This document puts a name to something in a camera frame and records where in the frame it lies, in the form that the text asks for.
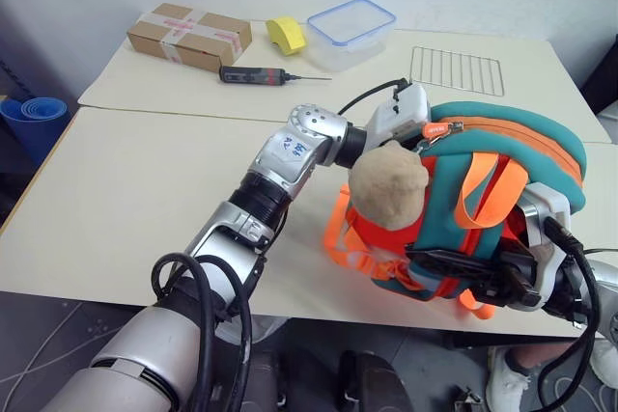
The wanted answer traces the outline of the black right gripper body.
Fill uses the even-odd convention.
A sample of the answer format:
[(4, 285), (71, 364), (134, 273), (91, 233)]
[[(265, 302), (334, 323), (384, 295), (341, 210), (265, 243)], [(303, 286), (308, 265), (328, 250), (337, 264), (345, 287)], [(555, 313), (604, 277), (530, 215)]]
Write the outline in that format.
[(536, 261), (527, 251), (500, 249), (495, 257), (498, 270), (498, 302), (520, 311), (533, 311), (541, 302), (536, 282)]

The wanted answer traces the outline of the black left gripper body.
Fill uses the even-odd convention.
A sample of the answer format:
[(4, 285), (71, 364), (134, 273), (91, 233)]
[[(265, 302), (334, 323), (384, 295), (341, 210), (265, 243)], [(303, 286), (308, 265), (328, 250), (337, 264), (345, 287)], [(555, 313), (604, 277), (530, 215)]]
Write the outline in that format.
[(426, 149), (426, 140), (420, 128), (412, 129), (407, 132), (397, 132), (385, 142), (389, 148), (400, 146), (408, 151), (424, 151)]

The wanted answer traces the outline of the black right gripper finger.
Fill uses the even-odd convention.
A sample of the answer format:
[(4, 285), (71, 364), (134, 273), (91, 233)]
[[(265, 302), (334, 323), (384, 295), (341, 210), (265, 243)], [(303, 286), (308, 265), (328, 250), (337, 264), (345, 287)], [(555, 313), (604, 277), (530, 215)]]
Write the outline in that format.
[(502, 277), (473, 279), (469, 282), (468, 289), (478, 302), (497, 307), (507, 305), (507, 285)]
[(497, 264), (443, 249), (417, 250), (406, 247), (406, 256), (417, 267), (436, 275), (493, 275)]

